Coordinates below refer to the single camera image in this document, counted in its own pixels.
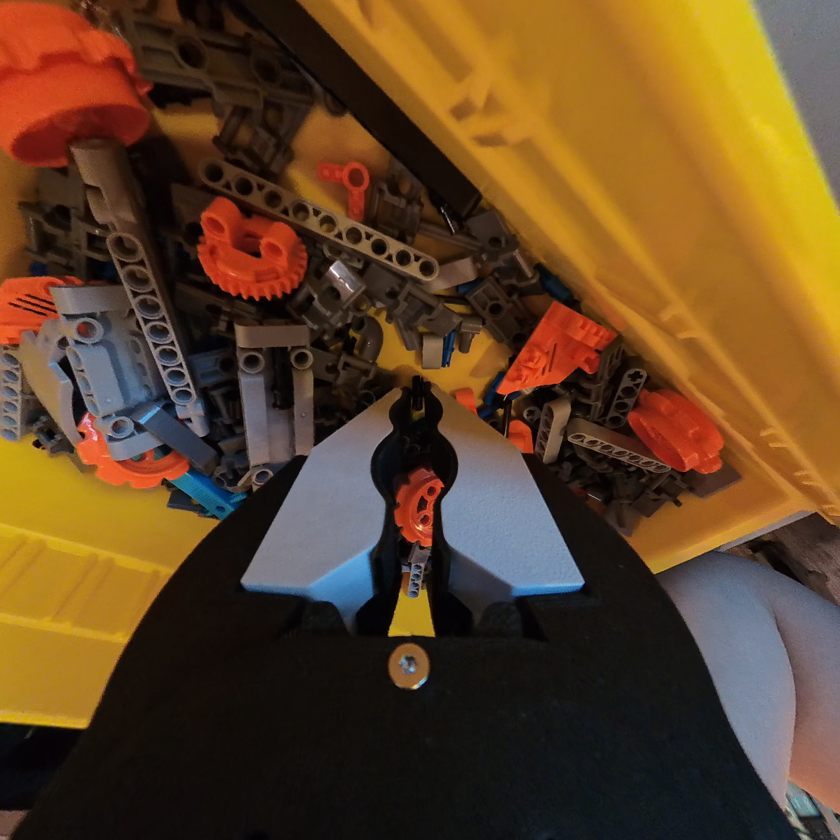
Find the teal building piece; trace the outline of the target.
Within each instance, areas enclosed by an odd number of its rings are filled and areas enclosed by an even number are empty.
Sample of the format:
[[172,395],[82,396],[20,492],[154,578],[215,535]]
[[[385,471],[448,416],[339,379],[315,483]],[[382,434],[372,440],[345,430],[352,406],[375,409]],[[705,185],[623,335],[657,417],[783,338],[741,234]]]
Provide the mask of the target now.
[[173,488],[203,509],[205,515],[217,520],[225,520],[247,498],[244,492],[232,492],[216,486],[197,469],[189,469],[183,475],[168,481]]

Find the grey desk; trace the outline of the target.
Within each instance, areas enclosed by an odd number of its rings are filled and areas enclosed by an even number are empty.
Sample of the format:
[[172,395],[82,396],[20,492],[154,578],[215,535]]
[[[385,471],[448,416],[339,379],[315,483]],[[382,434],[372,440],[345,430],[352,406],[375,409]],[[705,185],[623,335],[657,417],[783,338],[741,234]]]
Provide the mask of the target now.
[[839,200],[839,2],[757,1],[764,30]]

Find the long light grey beam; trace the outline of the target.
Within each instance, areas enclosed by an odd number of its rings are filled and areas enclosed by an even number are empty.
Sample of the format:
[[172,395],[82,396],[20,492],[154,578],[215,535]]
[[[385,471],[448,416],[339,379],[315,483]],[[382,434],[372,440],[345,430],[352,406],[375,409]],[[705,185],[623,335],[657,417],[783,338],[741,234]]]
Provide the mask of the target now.
[[139,230],[111,232],[107,243],[176,415],[198,437],[207,436],[209,421],[204,400],[187,363],[181,324],[153,243]]

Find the orange slotted panel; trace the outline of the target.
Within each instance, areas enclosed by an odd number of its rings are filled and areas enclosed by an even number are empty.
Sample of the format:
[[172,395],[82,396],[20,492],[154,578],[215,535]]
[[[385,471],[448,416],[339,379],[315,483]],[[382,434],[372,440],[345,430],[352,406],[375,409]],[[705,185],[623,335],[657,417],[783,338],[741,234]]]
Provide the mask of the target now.
[[43,323],[57,319],[52,287],[82,286],[72,276],[30,276],[9,278],[1,285],[1,344],[18,345],[23,332],[37,333]]

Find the orange wheel hub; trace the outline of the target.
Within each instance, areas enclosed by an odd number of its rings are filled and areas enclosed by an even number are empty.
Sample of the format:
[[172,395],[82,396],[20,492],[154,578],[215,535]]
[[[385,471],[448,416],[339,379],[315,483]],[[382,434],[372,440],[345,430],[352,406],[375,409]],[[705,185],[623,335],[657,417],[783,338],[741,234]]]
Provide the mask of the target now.
[[1,145],[16,161],[66,165],[75,140],[133,144],[152,87],[118,36],[57,5],[2,2]]
[[722,467],[723,437],[711,419],[681,394],[642,390],[628,422],[656,458],[672,469],[707,475]]

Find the orange wedge panel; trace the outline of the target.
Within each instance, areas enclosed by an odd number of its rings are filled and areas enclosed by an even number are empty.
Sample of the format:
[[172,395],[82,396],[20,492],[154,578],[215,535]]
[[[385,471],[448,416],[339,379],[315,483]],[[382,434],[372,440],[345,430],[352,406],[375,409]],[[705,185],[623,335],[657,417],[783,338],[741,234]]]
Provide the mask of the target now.
[[600,351],[615,338],[615,332],[555,301],[500,381],[497,393],[556,385],[579,369],[596,373]]

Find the light grey frame assembly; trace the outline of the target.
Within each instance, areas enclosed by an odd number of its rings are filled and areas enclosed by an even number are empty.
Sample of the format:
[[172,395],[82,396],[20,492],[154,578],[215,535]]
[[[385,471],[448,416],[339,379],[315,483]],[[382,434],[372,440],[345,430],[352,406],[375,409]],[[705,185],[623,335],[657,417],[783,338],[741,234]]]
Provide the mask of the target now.
[[45,291],[26,296],[43,305],[47,319],[20,334],[18,355],[40,404],[69,441],[79,446],[81,415],[103,438],[114,461],[127,461],[166,445],[204,472],[217,465],[216,452],[175,419],[164,396],[154,355],[118,286],[80,285],[45,278]]

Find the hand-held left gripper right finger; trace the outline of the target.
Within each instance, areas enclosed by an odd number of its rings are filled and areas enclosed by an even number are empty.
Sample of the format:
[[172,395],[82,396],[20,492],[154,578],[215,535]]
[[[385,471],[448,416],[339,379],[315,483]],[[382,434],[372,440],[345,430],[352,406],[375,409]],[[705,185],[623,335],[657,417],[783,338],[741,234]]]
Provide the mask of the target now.
[[584,577],[518,447],[435,385],[435,505],[429,594],[437,636],[468,635],[491,605],[579,592]]

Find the black long bar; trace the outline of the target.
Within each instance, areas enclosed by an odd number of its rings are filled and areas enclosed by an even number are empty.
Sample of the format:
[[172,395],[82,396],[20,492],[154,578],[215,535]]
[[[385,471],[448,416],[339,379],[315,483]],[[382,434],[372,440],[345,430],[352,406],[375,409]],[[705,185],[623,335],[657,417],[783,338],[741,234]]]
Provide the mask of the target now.
[[231,2],[247,25],[263,29],[426,187],[453,232],[482,195],[334,38],[296,1]]

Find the orange bevel gear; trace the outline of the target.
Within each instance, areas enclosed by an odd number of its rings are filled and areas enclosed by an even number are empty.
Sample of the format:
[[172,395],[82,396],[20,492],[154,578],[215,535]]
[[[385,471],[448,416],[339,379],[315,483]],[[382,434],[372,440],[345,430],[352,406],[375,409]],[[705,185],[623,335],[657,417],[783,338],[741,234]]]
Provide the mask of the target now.
[[308,253],[289,225],[259,215],[247,217],[222,196],[209,204],[201,221],[198,258],[207,277],[226,293],[270,299],[300,286]]

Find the pile of grey building pieces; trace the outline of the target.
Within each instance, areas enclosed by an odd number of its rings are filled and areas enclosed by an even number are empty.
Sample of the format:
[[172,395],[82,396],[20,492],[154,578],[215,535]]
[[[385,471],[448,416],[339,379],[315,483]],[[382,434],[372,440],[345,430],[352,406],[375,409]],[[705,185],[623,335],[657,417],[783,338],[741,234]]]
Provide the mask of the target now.
[[[456,350],[467,354],[475,337],[488,332],[510,359],[480,402],[468,387],[453,397],[506,437],[510,420],[527,423],[533,453],[574,493],[601,508],[605,520],[626,537],[641,518],[667,505],[680,506],[685,494],[706,499],[741,482],[739,472],[723,460],[707,475],[672,468],[654,474],[566,439],[567,423],[579,417],[641,441],[628,415],[642,390],[653,392],[649,369],[629,354],[618,334],[600,351],[596,373],[579,369],[556,385],[498,394],[551,303],[580,314],[581,304],[552,272],[531,260],[494,209],[477,208],[458,232],[451,231],[426,187],[393,155],[384,176],[370,179],[362,223],[436,258],[440,271],[430,288],[291,226],[308,253],[297,289],[256,300],[217,287],[204,272],[197,246],[202,214],[222,195],[201,182],[200,161],[223,160],[284,188],[281,178],[295,159],[293,144],[312,110],[323,108],[339,119],[350,111],[271,36],[246,24],[231,2],[178,2],[177,24],[158,17],[155,6],[75,2],[65,8],[121,38],[142,78],[153,85],[143,97],[150,114],[147,130],[131,145],[116,141],[126,148],[140,184],[148,239],[204,400],[209,433],[201,439],[217,454],[212,471],[188,461],[190,469],[232,492],[257,490],[249,473],[239,393],[237,322],[291,321],[310,328],[318,444],[391,389],[393,373],[378,362],[384,319],[406,351],[422,353],[428,371],[448,368]],[[92,215],[72,159],[60,167],[33,167],[39,168],[37,197],[17,205],[31,260],[23,277],[75,277],[83,285],[118,286],[127,294],[107,243],[114,231]],[[226,198],[243,215],[261,216]],[[49,456],[66,455],[81,470],[96,472],[81,462],[77,446],[28,386],[34,395],[31,426],[20,441],[31,437],[32,445]]]

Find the orange spoked sprocket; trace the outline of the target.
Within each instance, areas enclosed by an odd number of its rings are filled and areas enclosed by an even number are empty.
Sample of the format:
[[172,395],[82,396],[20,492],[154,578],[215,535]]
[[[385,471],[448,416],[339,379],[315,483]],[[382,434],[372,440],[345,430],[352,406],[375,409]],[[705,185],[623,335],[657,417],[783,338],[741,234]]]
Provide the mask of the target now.
[[77,446],[80,461],[95,468],[100,480],[120,486],[128,484],[134,489],[158,487],[163,480],[183,477],[190,468],[187,458],[174,450],[165,455],[159,447],[146,448],[134,458],[115,460],[110,456],[104,433],[98,431],[93,416],[85,413],[78,426],[82,440]]
[[405,541],[424,549],[433,544],[434,504],[444,482],[427,465],[420,465],[395,478],[395,524]]

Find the medium grey beam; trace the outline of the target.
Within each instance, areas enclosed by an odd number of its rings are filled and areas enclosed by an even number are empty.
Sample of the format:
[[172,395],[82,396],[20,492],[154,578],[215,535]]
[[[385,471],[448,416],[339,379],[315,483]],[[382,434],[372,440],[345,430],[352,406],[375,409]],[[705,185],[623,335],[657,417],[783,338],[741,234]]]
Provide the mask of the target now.
[[586,448],[598,455],[618,460],[637,469],[654,474],[666,474],[671,470],[668,464],[657,458],[635,437],[619,434],[583,418],[573,418],[567,423],[565,437],[572,445]]

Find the yellow plastic bin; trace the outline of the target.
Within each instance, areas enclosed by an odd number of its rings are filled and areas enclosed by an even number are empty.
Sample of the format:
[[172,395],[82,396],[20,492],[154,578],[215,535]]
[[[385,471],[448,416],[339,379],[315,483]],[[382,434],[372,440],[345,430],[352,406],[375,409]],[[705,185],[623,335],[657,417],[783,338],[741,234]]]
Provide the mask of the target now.
[[[652,390],[717,427],[742,480],[641,518],[628,538],[652,570],[811,511],[838,523],[838,211],[750,2],[299,4]],[[293,148],[284,188],[339,214],[318,162],[374,180],[392,155],[324,108]],[[2,279],[28,273],[17,205],[38,173],[2,150]],[[392,387],[420,373],[480,402],[510,359],[483,331],[428,371],[381,328]],[[153,599],[217,536],[169,500],[2,440],[3,724],[88,725]]]

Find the light grey axle connector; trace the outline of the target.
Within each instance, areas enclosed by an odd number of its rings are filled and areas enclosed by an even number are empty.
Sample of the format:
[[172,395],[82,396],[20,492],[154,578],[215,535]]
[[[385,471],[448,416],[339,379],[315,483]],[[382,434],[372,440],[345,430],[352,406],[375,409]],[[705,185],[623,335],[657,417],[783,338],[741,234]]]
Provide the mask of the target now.
[[77,140],[69,144],[68,155],[78,169],[90,210],[100,225],[137,238],[150,234],[144,195],[124,146],[116,140]]

